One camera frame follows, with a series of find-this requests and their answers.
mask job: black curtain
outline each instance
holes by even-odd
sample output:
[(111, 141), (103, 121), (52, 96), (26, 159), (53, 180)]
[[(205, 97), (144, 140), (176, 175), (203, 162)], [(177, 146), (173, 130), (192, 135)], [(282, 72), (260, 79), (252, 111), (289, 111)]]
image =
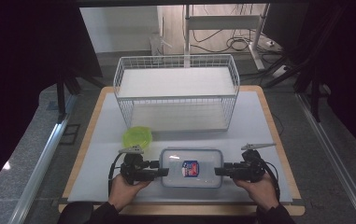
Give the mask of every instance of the black curtain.
[(320, 79), (332, 92), (328, 103), (356, 138), (356, 1), (349, 2), (319, 62)]
[(59, 76), (102, 76), (79, 8), (0, 2), (0, 171)]

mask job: human hand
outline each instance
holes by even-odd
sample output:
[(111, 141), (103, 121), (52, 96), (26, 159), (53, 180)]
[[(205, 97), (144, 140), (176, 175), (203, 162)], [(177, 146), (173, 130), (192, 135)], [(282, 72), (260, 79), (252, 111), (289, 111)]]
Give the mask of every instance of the human hand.
[(147, 187), (150, 183), (151, 181), (146, 181), (130, 185), (122, 175), (118, 174), (113, 178), (108, 202), (113, 204), (116, 210), (120, 212), (135, 198), (141, 189)]
[(278, 207), (279, 202), (273, 186), (273, 180), (268, 173), (265, 173), (262, 180), (256, 183), (250, 183), (245, 180), (237, 179), (234, 179), (234, 182), (240, 188), (245, 189), (250, 198), (265, 212), (270, 210), (272, 207)]

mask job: label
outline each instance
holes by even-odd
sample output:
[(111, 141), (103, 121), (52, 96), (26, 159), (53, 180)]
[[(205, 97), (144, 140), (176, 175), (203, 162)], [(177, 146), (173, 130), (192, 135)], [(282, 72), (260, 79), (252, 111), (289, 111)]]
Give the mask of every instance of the label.
[(184, 177), (197, 177), (200, 173), (200, 164), (198, 161), (184, 161), (181, 172)]

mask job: white wire basket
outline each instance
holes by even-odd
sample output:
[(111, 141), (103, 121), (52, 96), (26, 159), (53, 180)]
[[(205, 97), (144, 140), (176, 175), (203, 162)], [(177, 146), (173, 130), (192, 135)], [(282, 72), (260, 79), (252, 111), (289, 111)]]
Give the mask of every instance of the white wire basket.
[(123, 57), (113, 85), (128, 128), (227, 131), (239, 75), (228, 54)]

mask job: container lid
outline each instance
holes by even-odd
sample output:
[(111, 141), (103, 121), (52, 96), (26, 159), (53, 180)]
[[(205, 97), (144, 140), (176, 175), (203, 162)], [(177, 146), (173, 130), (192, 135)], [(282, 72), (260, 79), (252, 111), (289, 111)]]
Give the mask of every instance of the container lid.
[(222, 167), (220, 150), (214, 148), (166, 148), (161, 153), (162, 168), (169, 168), (162, 178), (165, 187), (219, 188), (222, 176), (215, 167)]

